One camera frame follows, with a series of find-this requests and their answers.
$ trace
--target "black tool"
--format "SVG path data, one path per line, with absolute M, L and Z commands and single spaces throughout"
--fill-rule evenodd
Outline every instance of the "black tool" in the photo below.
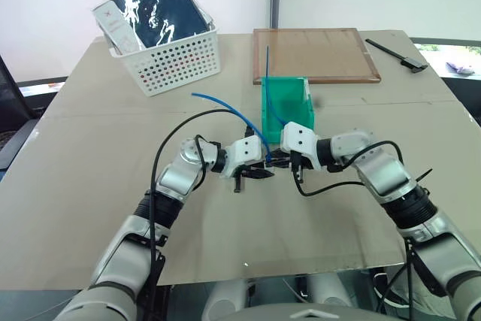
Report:
M 406 56 L 402 56 L 401 54 L 397 54 L 396 52 L 393 52 L 392 50 L 382 46 L 381 44 L 376 43 L 375 41 L 372 41 L 371 39 L 366 39 L 366 42 L 400 59 L 401 65 L 408 67 L 413 73 L 419 73 L 420 71 L 424 71 L 428 67 L 427 64 L 422 64 L 413 58 L 409 58 Z

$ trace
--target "green plastic bin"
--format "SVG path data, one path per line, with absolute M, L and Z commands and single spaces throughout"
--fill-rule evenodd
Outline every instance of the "green plastic bin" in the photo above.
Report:
M 283 125 L 268 106 L 269 99 L 276 115 L 286 122 L 296 122 L 314 129 L 313 103 L 310 98 L 309 82 L 305 77 L 269 77 L 266 84 L 262 78 L 262 134 L 271 144 L 280 143 Z

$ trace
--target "blue tube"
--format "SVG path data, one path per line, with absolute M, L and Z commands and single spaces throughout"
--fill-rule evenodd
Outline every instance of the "blue tube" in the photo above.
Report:
M 237 109 L 233 108 L 231 105 L 225 103 L 224 101 L 221 101 L 220 99 L 218 98 L 215 98 L 211 95 L 207 95 L 207 94 L 202 94 L 202 93 L 192 93 L 193 96 L 195 97 L 200 97 L 200 98 L 205 98 L 205 99 L 209 99 L 210 101 L 214 101 L 216 103 L 219 103 L 221 105 L 223 105 L 224 107 L 226 107 L 227 109 L 233 111 L 235 113 L 236 116 L 238 116 L 239 118 L 241 118 L 250 128 L 252 128 L 254 130 L 255 133 L 257 133 L 257 135 L 259 136 L 259 138 L 261 138 L 261 141 L 262 143 L 264 144 L 265 146 L 265 149 L 267 150 L 267 155 L 265 156 L 265 160 L 267 162 L 270 162 L 271 161 L 271 149 L 269 148 L 269 143 L 268 143 L 268 140 L 265 138 L 265 136 L 261 133 L 261 131 L 259 131 L 257 129 L 256 126 L 254 126 L 254 123 L 252 123 L 250 120 L 248 120 L 241 112 L 239 112 Z
M 287 122 L 283 120 L 281 117 L 277 115 L 276 110 L 274 109 L 274 106 L 271 103 L 271 94 L 269 93 L 269 46 L 266 47 L 266 55 L 265 55 L 265 98 L 268 102 L 268 107 L 271 109 L 272 114 L 276 119 L 279 121 L 279 123 L 284 127 Z

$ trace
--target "black chair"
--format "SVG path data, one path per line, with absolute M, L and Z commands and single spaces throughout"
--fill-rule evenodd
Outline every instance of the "black chair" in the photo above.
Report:
M 19 87 L 0 57 L 0 180 L 40 116 L 41 114 L 27 106 Z

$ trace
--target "brown board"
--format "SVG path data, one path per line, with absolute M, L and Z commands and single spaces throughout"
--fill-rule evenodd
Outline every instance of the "brown board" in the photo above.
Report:
M 356 28 L 254 29 L 254 84 L 265 76 L 309 83 L 379 83 L 381 76 Z

